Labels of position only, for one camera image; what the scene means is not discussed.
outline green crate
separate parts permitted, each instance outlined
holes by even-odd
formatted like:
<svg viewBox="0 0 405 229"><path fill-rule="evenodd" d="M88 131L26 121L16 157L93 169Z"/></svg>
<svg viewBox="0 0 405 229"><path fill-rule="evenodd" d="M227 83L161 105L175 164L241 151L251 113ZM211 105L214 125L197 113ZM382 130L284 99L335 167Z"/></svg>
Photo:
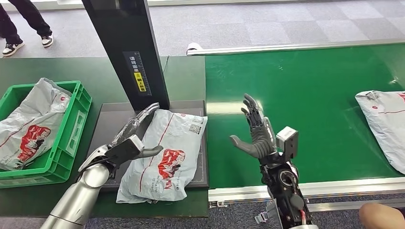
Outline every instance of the green crate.
<svg viewBox="0 0 405 229"><path fill-rule="evenodd" d="M0 169L0 188L56 184L68 180L92 98L80 81L56 84L70 91L72 98L63 116L53 147L23 170ZM0 120L7 118L33 87L34 84L22 84L8 88L0 100Z"/></svg>

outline green table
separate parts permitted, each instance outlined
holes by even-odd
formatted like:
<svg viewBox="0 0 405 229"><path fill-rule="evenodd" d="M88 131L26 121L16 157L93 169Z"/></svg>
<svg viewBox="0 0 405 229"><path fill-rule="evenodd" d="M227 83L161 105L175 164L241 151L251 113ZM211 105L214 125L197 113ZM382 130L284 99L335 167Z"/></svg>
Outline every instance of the green table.
<svg viewBox="0 0 405 229"><path fill-rule="evenodd" d="M166 86L171 100L201 100L205 87L184 87L197 80L205 85L203 57L166 57L161 59ZM1 59L0 94L13 84L35 83L41 77L54 81L80 80L93 103L83 131L71 179L63 184L0 189L0 216L46 217L65 190L72 184L85 159L102 103L127 102L126 95L108 58L41 58ZM93 209L93 217L207 217L208 191L187 191L187 198L178 202L155 205L116 204L116 193L101 193Z"/></svg>
<svg viewBox="0 0 405 229"><path fill-rule="evenodd" d="M243 94L260 101L277 133L299 131L300 183L402 177L384 157L354 96L402 91L405 43L205 57L210 188L261 184L258 161L235 149L249 141Z"/></svg>

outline white plastic bag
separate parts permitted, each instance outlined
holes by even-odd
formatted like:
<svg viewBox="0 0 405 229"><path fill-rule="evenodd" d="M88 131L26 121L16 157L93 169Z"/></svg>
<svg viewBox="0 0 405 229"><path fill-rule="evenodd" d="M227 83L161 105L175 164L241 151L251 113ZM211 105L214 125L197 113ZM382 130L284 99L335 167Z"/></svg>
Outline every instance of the white plastic bag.
<svg viewBox="0 0 405 229"><path fill-rule="evenodd" d="M197 169L207 117L157 110L143 137L145 148L163 146L154 157L133 160L121 179L117 203L176 201Z"/></svg>
<svg viewBox="0 0 405 229"><path fill-rule="evenodd" d="M52 148L72 94L41 78L0 122L0 168L18 170Z"/></svg>
<svg viewBox="0 0 405 229"><path fill-rule="evenodd" d="M367 91L355 98L388 162L405 174L405 92Z"/></svg>

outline black and white sneaker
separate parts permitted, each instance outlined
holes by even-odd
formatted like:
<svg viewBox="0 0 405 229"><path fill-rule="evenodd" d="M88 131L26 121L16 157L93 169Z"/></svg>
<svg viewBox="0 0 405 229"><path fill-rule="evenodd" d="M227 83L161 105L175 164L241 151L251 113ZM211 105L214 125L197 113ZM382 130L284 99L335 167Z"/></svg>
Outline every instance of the black and white sneaker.
<svg viewBox="0 0 405 229"><path fill-rule="evenodd" d="M6 44L6 48L3 50L3 56L13 55L19 48L24 45L24 42L21 42L20 44Z"/></svg>
<svg viewBox="0 0 405 229"><path fill-rule="evenodd" d="M42 46L44 48L49 47L53 44L53 36L42 36Z"/></svg>

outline robotic arm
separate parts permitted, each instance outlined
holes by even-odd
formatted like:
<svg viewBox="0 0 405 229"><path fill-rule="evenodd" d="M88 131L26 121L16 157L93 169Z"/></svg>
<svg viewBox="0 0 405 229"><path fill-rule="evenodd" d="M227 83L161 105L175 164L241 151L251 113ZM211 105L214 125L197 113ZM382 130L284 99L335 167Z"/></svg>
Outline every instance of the robotic arm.
<svg viewBox="0 0 405 229"><path fill-rule="evenodd" d="M277 135L262 109L248 94L243 103L248 110L241 108L250 127L252 144L230 136L235 147L258 158L262 183L267 185L270 197L275 201L281 225L284 229L318 229L312 225L311 216L298 187L298 170L291 163L297 155L298 131L285 127ZM267 212L256 217L264 222Z"/></svg>
<svg viewBox="0 0 405 229"><path fill-rule="evenodd" d="M159 103L154 103L141 111L131 120L131 129L138 128L145 117L158 108ZM76 183L66 190L41 229L82 229L90 217L101 187L122 163L155 156L163 149L162 146L145 149L136 135L120 141L115 139L112 145L100 146L84 161L79 167Z"/></svg>

